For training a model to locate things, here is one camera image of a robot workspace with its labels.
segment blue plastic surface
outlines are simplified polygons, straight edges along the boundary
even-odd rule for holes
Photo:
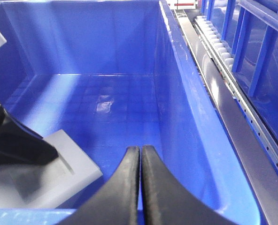
[[[74,207],[109,179],[128,145],[152,144],[208,206],[260,224],[166,2],[1,2],[0,31],[8,41],[0,48],[1,102],[43,136],[64,129],[104,174]]]

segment metal frame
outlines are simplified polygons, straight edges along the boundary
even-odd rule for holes
[[[199,26],[197,25],[195,30],[183,10],[175,10],[175,14],[185,36],[185,41],[200,69],[203,80],[253,189],[263,217],[267,224],[278,225],[278,176],[267,157],[268,153],[274,163],[278,164],[278,154],[277,151],[274,151],[278,146],[269,138],[270,135],[267,136],[268,130],[260,123],[260,118],[237,85],[229,68],[206,39]],[[258,133],[258,137],[250,128],[238,104]],[[258,138],[262,143],[267,144],[265,145],[267,153],[263,150]]]

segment blue rack bar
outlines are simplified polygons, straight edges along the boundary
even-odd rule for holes
[[[236,53],[236,50],[237,50],[237,44],[238,44],[238,39],[239,39],[239,35],[240,35],[244,12],[245,12],[245,9],[241,8],[240,12],[239,12],[238,23],[237,23],[237,27],[236,27],[236,31],[235,31],[235,35],[234,35],[234,41],[233,41],[233,45],[232,45],[231,54],[233,54],[233,55]]]
[[[270,26],[267,27],[266,31],[265,31],[265,35],[264,35],[264,39],[261,45],[261,50],[258,56],[258,60],[257,60],[257,64],[256,64],[256,68],[252,77],[252,81],[251,81],[251,85],[250,88],[248,90],[248,96],[249,97],[253,97],[255,90],[257,88],[257,84],[259,82],[259,78],[261,74],[264,74],[265,71],[263,71],[263,66],[265,64],[265,62],[268,63],[268,58],[269,55],[267,55],[268,53],[268,49],[272,48],[272,46],[274,46],[275,41],[273,41],[273,39],[275,40],[274,36],[276,35],[274,29]]]
[[[242,56],[244,54],[242,54],[243,49],[243,45],[245,42],[247,42],[247,37],[246,37],[246,32],[247,32],[247,27],[250,21],[250,12],[245,10],[244,15],[243,15],[243,20],[242,20],[242,24],[241,24],[241,28],[240,28],[240,34],[239,34],[239,38],[238,38],[238,43],[237,43],[237,47],[236,47],[236,53],[235,53],[235,57],[234,57],[234,63],[233,63],[233,67],[232,67],[232,72],[237,72],[237,69],[239,67],[240,62],[242,61]]]
[[[231,12],[231,9],[234,5],[235,5],[235,0],[228,1],[227,10],[225,12],[225,17],[224,17],[224,25],[223,25],[223,30],[222,30],[222,36],[221,36],[222,40],[225,40],[225,35],[226,35],[226,32],[227,32],[227,28],[228,28],[229,20],[230,20],[230,12]]]
[[[213,2],[214,2],[214,0],[209,0],[208,11],[207,11],[207,20],[210,20],[210,18],[211,18]]]
[[[254,0],[241,0],[240,5],[261,21],[278,31],[278,14]]]
[[[265,35],[264,35],[264,38],[263,38],[263,42],[262,42],[262,45],[261,45],[261,49],[260,49],[260,52],[259,52],[259,55],[258,55],[258,59],[257,59],[255,71],[254,71],[254,74],[253,74],[253,77],[252,77],[251,85],[250,85],[249,90],[248,90],[247,95],[249,97],[254,96],[254,93],[255,93],[260,75],[263,72],[264,63],[265,63],[265,61],[267,61],[267,58],[268,58],[267,53],[268,53],[269,48],[272,45],[271,40],[272,40],[273,35],[274,35],[274,29],[271,28],[270,26],[268,26],[266,28]]]

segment grid pattern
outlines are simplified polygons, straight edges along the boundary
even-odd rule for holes
[[[5,108],[42,136],[63,129],[100,167],[104,181],[127,146],[161,149],[152,75],[26,77]]]

